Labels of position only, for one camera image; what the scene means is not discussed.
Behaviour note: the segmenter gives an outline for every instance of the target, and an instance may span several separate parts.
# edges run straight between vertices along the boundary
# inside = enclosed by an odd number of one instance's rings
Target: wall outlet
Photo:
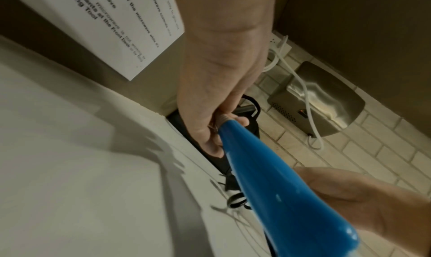
[[[279,51],[280,47],[281,47],[281,40],[282,40],[283,36],[276,32],[273,31],[271,33],[271,39],[269,40],[269,48]],[[287,43],[284,45],[283,50],[281,51],[281,56],[286,57],[286,55],[288,54],[288,52],[290,51],[290,49],[292,49],[292,47],[290,47]],[[268,59],[269,60],[273,60],[274,59],[274,54],[272,52],[268,53]]]

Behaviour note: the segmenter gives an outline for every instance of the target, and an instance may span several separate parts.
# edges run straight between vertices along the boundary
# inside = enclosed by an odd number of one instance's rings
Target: tile wall
[[[364,111],[341,133],[325,137],[325,148],[308,148],[305,135],[266,101],[289,73],[279,66],[263,73],[246,94],[262,107],[258,118],[261,140],[291,167],[333,167],[368,174],[407,190],[429,195],[431,190],[431,139],[386,108],[333,68],[290,42],[286,57],[296,69],[311,61],[355,90],[366,102]],[[360,233],[362,257],[413,256],[368,232]]]

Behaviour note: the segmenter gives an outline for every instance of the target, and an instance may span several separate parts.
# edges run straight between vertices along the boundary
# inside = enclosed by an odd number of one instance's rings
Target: paper sign
[[[21,1],[129,80],[184,32],[174,0]]]

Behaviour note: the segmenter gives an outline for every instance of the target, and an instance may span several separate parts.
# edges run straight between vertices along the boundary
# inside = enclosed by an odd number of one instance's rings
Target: vent grille
[[[296,118],[292,116],[289,112],[287,112],[283,107],[281,107],[277,103],[273,103],[273,107],[280,112],[286,119],[291,121],[292,123],[296,123]]]

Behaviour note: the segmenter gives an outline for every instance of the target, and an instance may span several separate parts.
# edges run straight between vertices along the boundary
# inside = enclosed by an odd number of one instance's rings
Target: metal box
[[[304,62],[296,73],[307,86],[311,114],[322,137],[345,129],[364,109],[365,101],[353,89],[318,66]],[[305,110],[304,91],[294,76],[284,80],[268,102],[307,135],[315,137]]]

